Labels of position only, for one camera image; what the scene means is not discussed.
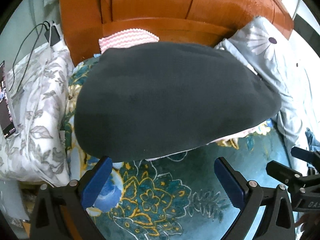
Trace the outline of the person's right hand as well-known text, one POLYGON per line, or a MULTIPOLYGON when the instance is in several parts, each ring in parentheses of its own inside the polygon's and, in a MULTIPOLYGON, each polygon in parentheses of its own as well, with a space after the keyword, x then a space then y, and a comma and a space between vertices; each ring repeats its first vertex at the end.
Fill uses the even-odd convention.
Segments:
POLYGON ((295 227, 300 226, 300 232, 302 235, 301 240, 320 240, 319 237, 319 212, 304 213, 299 220, 295 222, 295 227))

